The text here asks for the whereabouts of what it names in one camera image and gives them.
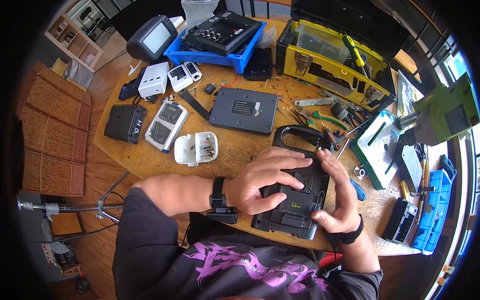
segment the small monitor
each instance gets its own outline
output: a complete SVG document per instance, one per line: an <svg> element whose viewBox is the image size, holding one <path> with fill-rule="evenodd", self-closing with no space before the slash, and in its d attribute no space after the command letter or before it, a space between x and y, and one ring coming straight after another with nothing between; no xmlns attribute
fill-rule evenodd
<svg viewBox="0 0 480 300"><path fill-rule="evenodd" d="M153 62L177 35L175 25L167 16L155 16L133 34L127 43L127 52L135 59Z"/></svg>

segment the person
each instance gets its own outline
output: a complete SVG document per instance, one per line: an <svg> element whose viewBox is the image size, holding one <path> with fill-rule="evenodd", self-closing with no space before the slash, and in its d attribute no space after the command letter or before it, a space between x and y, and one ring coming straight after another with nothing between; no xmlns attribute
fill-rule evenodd
<svg viewBox="0 0 480 300"><path fill-rule="evenodd" d="M312 213L327 232L359 229L357 195L342 164L324 149L322 168L335 181L336 208ZM283 169L312 163L304 154L271 147L234 179L225 180L227 205L249 215L276 207L284 193L263 198L259 188L303 184ZM132 186L117 233L113 275L118 299L374 299L383 278L363 230L342 244L341 271L323 278L312 250L263 239L195 213L211 208L213 179L163 174ZM190 212L188 249L179 246L173 215Z"/></svg>

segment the black watch strap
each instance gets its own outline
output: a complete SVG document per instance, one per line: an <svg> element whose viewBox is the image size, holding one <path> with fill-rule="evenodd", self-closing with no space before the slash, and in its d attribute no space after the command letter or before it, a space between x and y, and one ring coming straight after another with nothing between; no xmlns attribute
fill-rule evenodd
<svg viewBox="0 0 480 300"><path fill-rule="evenodd" d="M363 217L361 216L361 214L359 214L359 216L360 224L357 230L340 234L343 244L351 244L359 237L361 231L363 230Z"/></svg>
<svg viewBox="0 0 480 300"><path fill-rule="evenodd" d="M213 191L210 196L210 206L213 212L207 213L207 217L218 222L236 224L238 213L233 211L233 207L227 206L227 199L222 194L224 180L224 177L218 177L213 182Z"/></svg>

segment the black toolbox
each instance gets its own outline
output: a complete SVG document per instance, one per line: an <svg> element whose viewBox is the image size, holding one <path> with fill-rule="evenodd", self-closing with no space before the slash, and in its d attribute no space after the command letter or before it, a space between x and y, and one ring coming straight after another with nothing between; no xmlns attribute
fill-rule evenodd
<svg viewBox="0 0 480 300"><path fill-rule="evenodd" d="M277 73L316 84L368 111L396 100L389 61L410 33L394 17L369 0L292 0L290 15L276 44ZM346 58L344 34L366 57L372 80Z"/></svg>

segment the blue storage bin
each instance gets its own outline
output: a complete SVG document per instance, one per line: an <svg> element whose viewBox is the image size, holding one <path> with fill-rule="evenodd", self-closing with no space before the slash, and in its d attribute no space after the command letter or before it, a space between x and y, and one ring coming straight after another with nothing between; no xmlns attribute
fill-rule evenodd
<svg viewBox="0 0 480 300"><path fill-rule="evenodd" d="M413 240L412 247L422 251L424 255L431 255L435 251L438 239L444 227L447 216L448 202L452 181L444 169L430 173L430 186L435 187L429 193L427 211L420 219L420 225Z"/></svg>
<svg viewBox="0 0 480 300"><path fill-rule="evenodd" d="M198 63L205 62L234 67L235 72L238 75L243 75L243 69L245 69L250 57L252 57L253 51L258 47L258 43L264 36L265 26L267 26L267 23L262 22L262 26L260 26L253 38L250 40L250 43L242 55L228 54L227 56L222 56L210 51L180 51L180 44L182 42L181 37L185 35L186 29L173 41L173 43L171 43L163 55L167 56L175 66L179 66L181 61L193 61Z"/></svg>

